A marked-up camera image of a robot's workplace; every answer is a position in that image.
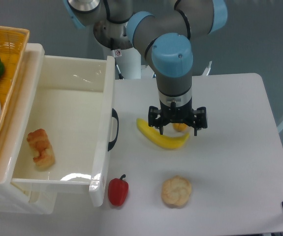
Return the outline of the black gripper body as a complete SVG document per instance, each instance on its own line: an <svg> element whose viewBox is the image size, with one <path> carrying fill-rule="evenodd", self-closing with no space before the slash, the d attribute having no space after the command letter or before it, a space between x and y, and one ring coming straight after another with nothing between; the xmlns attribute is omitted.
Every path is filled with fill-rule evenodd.
<svg viewBox="0 0 283 236"><path fill-rule="evenodd" d="M148 125L158 129L159 125L164 127L170 123L184 123L194 128L195 125L201 129L208 127L206 107L192 108L192 94L185 93L179 96L168 96L159 94L160 108L150 106L148 111Z"/></svg>

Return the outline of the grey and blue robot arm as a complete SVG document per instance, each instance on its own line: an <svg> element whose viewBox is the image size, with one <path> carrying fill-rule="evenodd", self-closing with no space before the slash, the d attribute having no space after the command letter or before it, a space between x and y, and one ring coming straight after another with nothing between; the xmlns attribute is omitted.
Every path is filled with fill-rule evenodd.
<svg viewBox="0 0 283 236"><path fill-rule="evenodd" d="M105 22L115 30L110 48L125 41L144 58L157 80L160 107L151 106L148 125L159 131L169 123L184 123L195 131L207 128L205 107L192 108L193 52L190 41L222 28L227 6L222 0L176 0L173 12L157 18L133 11L130 0L66 0L78 28Z"/></svg>

